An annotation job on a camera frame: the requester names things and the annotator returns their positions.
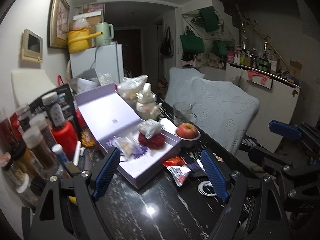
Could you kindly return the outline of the metal bowl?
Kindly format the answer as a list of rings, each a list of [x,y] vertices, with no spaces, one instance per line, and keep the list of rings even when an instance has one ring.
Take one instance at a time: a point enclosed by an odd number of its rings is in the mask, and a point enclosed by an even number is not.
[[[181,139],[181,147],[182,148],[191,148],[193,147],[196,142],[199,140],[201,133],[197,133],[197,137],[192,138],[192,139],[185,139],[183,137],[180,137],[179,135],[175,134],[179,139]]]

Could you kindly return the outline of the yellow pot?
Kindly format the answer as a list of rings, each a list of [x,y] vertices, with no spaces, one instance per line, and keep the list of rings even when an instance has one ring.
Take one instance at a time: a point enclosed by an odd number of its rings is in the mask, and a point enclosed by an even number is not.
[[[91,47],[90,39],[103,35],[102,31],[91,33],[89,28],[72,30],[67,34],[67,46],[70,54],[74,54]]]

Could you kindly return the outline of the glass mug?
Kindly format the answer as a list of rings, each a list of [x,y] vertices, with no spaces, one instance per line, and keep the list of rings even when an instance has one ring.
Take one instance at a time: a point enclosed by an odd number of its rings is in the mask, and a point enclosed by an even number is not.
[[[173,105],[174,124],[197,124],[197,116],[193,113],[193,105],[187,102],[176,102]]]

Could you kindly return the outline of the blue white tube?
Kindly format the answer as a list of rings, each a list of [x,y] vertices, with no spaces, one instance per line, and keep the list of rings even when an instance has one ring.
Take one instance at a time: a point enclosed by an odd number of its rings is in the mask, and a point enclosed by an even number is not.
[[[67,158],[67,155],[63,151],[63,148],[60,144],[55,144],[52,147],[52,152],[55,154],[56,158],[58,159],[59,163],[63,166],[63,168],[70,174],[67,164],[71,163],[71,161]]]

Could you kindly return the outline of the red apple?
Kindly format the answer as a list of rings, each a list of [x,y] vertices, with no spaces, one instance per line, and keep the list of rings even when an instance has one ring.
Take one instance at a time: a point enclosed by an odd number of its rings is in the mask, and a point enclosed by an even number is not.
[[[199,135],[199,132],[195,125],[183,123],[178,126],[176,134],[183,139],[194,139]]]

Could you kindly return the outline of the green electric kettle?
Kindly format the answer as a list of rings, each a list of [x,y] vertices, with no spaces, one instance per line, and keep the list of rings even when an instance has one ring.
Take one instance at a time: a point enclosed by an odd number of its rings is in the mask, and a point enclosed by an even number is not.
[[[95,32],[102,32],[102,35],[95,38],[97,47],[108,46],[114,38],[114,26],[111,23],[99,23],[95,26]]]

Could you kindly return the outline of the cream cartoon water bottle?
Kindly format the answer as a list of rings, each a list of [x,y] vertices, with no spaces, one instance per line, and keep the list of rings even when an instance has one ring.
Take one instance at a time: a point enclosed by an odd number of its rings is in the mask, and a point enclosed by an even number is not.
[[[136,112],[143,120],[156,120],[162,104],[157,103],[157,96],[151,91],[151,84],[145,83],[143,89],[136,94]]]

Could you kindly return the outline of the wall intercom panel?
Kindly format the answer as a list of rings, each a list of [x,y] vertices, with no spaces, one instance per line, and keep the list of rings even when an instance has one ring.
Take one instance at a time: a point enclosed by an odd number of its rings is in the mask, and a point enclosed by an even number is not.
[[[21,60],[43,62],[43,38],[25,29],[22,35]]]

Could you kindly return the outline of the dark lidded jar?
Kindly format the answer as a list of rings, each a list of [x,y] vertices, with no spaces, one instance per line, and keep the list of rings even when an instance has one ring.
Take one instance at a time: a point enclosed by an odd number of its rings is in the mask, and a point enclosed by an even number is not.
[[[59,104],[59,98],[57,92],[51,92],[44,95],[42,98],[42,103],[48,115],[48,118],[52,124],[53,129],[61,129],[65,126],[65,117],[61,106]]]

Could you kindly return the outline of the lavender drawstring pouch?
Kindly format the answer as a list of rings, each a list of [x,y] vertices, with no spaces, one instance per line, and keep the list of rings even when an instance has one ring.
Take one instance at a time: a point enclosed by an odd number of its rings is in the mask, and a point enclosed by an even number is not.
[[[117,147],[121,152],[120,155],[124,157],[125,160],[140,158],[148,151],[146,146],[140,145],[131,136],[111,138],[105,143],[105,148],[109,150],[112,147]]]

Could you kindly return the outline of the silver purple snack packet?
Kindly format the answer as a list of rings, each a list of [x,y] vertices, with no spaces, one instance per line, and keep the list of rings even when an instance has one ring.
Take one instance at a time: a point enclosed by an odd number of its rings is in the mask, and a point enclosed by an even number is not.
[[[179,187],[183,185],[190,172],[197,172],[201,169],[197,162],[180,166],[167,166],[167,170],[171,173],[176,185]]]

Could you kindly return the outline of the light blue leaf cushion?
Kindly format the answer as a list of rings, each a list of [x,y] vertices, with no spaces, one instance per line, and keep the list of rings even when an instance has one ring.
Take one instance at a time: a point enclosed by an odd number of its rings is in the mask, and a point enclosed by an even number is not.
[[[194,68],[171,68],[165,102],[193,105],[197,126],[234,155],[260,102],[230,81],[210,81]]]

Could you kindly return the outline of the green tote bag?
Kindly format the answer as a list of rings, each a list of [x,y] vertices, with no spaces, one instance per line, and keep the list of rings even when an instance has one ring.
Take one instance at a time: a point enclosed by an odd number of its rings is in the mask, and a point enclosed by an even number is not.
[[[185,53],[199,54],[205,50],[203,39],[196,36],[189,26],[185,27],[184,33],[180,35],[180,40]]]

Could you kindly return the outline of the white cabinet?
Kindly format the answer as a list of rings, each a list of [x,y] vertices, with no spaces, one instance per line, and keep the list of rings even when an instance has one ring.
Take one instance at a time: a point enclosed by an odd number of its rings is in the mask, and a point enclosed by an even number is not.
[[[289,124],[296,108],[300,87],[271,74],[266,74],[268,79],[261,83],[261,76],[248,79],[250,69],[233,63],[226,64],[225,80],[238,79],[237,84],[247,94],[260,101],[259,111],[249,126],[247,135],[274,153],[281,143],[282,136],[269,130],[272,120]]]

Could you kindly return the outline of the clear plastic bag of snacks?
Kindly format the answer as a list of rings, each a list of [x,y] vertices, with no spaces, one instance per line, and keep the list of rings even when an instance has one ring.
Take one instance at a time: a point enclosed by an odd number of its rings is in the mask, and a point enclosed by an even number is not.
[[[136,93],[143,89],[147,80],[147,75],[132,78],[124,77],[123,81],[117,85],[117,92],[125,100],[135,100]]]

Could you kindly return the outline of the gold framed picture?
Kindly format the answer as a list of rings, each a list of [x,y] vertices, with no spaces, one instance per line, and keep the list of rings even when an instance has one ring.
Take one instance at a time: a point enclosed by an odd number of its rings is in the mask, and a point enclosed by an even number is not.
[[[48,15],[48,48],[66,49],[70,6],[67,0],[51,0]]]

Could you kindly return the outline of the white refrigerator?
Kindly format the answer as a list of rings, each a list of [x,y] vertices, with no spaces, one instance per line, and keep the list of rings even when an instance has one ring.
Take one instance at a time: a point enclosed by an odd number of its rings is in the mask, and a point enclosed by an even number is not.
[[[89,48],[70,54],[70,61],[73,77],[77,77],[92,67],[97,74],[111,74],[116,83],[120,83],[124,78],[121,44]]]

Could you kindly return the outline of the lavender open gift box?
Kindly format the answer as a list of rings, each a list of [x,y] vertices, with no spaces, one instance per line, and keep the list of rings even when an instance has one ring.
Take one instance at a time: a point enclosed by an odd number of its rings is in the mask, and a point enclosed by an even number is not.
[[[102,150],[106,150],[107,143],[115,137],[132,136],[134,142],[138,141],[138,125],[143,120],[116,92],[114,83],[76,94],[75,98],[86,125]],[[181,139],[165,129],[162,134],[164,146],[161,149],[148,149],[137,159],[120,157],[118,171],[136,189],[156,176],[164,167],[164,161],[181,151]]]

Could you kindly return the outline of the red fluffy scrunchie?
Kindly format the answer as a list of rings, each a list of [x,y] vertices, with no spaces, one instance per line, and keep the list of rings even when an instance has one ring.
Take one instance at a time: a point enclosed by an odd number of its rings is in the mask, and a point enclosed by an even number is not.
[[[145,135],[139,133],[138,142],[140,145],[146,146],[151,150],[160,150],[164,147],[165,137],[163,134],[159,133],[154,135],[152,138],[147,139]]]

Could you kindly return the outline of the white patterned snack bag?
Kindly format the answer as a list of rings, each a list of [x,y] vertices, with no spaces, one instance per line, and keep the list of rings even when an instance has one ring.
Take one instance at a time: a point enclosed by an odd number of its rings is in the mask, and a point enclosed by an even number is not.
[[[145,120],[144,122],[141,122],[137,129],[146,139],[151,139],[154,136],[158,135],[162,131],[162,125],[152,119]]]

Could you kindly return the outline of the red snack packet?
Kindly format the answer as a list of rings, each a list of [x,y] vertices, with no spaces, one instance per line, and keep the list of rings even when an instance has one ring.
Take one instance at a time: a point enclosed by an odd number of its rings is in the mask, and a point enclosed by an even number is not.
[[[180,156],[175,156],[173,158],[170,158],[166,161],[164,161],[163,165],[165,167],[169,167],[169,166],[186,166],[187,163],[184,161],[183,158],[181,158]]]

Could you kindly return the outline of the clear plastic pillow bag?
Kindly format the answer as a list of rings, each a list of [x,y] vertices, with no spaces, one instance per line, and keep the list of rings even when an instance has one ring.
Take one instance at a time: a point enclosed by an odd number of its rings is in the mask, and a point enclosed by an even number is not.
[[[137,144],[132,133],[128,133],[124,137],[114,137],[114,144],[121,151],[120,161],[124,162],[133,158]]]

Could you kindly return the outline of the red plastic container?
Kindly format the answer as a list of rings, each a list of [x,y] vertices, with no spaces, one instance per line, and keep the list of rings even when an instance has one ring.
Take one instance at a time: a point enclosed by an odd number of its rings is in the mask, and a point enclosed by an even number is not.
[[[60,129],[51,129],[56,142],[62,146],[67,158],[73,160],[78,136],[73,125],[69,121],[65,121],[65,126]]]

